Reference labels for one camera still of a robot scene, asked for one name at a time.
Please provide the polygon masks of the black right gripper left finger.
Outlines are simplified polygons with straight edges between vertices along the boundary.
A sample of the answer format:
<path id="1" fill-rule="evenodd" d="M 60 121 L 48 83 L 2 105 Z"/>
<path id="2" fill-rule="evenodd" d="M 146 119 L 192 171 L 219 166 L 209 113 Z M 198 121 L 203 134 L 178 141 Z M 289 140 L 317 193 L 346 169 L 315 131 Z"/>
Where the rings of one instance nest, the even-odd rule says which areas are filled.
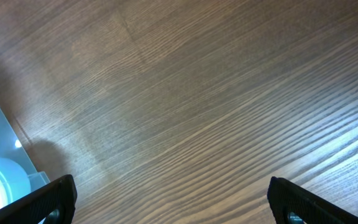
<path id="1" fill-rule="evenodd" d="M 77 196 L 73 176 L 63 175 L 0 209 L 0 224 L 71 224 Z"/>

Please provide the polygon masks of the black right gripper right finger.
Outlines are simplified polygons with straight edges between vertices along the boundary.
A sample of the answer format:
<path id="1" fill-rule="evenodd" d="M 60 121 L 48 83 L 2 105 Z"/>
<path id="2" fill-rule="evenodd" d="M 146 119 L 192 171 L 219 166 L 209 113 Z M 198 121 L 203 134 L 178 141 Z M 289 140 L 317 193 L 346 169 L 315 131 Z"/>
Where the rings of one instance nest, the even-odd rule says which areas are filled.
<path id="1" fill-rule="evenodd" d="M 267 198 L 280 224 L 358 224 L 358 217 L 281 177 L 270 179 Z"/>

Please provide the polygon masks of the pink small bowl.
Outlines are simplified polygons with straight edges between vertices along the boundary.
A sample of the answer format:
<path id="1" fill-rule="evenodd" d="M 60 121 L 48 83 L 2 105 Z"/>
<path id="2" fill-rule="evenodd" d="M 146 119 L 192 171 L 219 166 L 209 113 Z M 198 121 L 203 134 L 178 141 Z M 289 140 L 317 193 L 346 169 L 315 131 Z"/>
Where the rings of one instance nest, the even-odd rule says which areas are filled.
<path id="1" fill-rule="evenodd" d="M 31 193 L 30 180 L 18 163 L 0 158 L 0 209 Z"/>

